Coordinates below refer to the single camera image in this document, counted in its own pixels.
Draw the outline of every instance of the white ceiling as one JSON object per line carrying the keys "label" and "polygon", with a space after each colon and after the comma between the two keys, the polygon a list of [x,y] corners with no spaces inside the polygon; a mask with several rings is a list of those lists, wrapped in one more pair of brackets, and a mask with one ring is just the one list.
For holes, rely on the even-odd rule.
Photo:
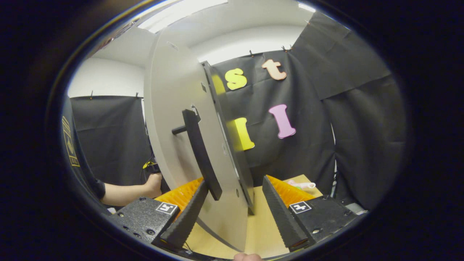
{"label": "white ceiling", "polygon": [[[197,46],[218,36],[261,26],[306,26],[312,12],[298,7],[294,0],[229,0],[169,26],[187,46]],[[112,59],[144,67],[155,35],[133,27],[94,57]]]}

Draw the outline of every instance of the human hand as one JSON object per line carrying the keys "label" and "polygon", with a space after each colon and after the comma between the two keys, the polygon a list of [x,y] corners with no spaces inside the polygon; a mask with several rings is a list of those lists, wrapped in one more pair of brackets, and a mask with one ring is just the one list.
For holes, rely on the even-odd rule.
{"label": "human hand", "polygon": [[162,177],[161,173],[150,174],[147,182],[143,185],[148,197],[155,198],[161,196]]}
{"label": "human hand", "polygon": [[257,254],[238,253],[233,257],[234,261],[264,261]]}

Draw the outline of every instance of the black peg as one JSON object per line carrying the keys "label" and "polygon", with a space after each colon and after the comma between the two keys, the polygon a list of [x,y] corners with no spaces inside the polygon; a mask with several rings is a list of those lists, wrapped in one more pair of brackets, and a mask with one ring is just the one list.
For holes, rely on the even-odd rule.
{"label": "black peg", "polygon": [[185,125],[182,125],[182,126],[180,126],[180,127],[177,127],[177,128],[172,129],[171,132],[172,132],[174,135],[177,135],[177,134],[179,134],[179,133],[183,133],[184,131],[187,131],[187,128],[185,127]]}

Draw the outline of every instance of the wooden table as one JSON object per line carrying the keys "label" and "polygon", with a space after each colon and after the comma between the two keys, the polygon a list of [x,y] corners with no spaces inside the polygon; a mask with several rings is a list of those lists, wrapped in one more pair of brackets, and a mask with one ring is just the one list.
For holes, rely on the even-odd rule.
{"label": "wooden table", "polygon": [[[293,179],[296,183],[310,182],[305,175]],[[317,189],[303,189],[314,197],[322,196]],[[279,230],[263,194],[263,187],[255,187],[255,215],[248,215],[245,253],[256,253],[262,258],[278,256],[289,252],[284,246]],[[192,251],[213,257],[233,259],[237,251],[224,245],[198,224],[195,224],[187,239]]]}

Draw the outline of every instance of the black curtain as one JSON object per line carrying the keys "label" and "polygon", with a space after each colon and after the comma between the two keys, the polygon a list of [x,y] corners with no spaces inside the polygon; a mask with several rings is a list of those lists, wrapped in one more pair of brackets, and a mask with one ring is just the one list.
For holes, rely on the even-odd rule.
{"label": "black curtain", "polygon": [[93,175],[114,185],[145,183],[143,165],[152,152],[141,98],[71,98],[77,134]]}
{"label": "black curtain", "polygon": [[[261,65],[268,59],[280,62],[286,72],[283,80],[274,80]],[[311,86],[301,62],[292,52],[274,51],[240,57],[212,66],[227,86],[225,73],[240,68],[247,78],[245,87],[230,90],[226,95],[234,118],[245,117],[250,139],[255,147],[245,151],[254,186],[261,186],[263,176],[278,179],[306,175],[324,194],[330,194],[335,147],[329,115]],[[268,110],[287,105],[286,113],[296,134],[284,139],[274,116]]]}
{"label": "black curtain", "polygon": [[410,131],[394,75],[358,35],[320,12],[292,53],[333,125],[337,169],[346,181],[338,185],[374,207],[398,174]]}

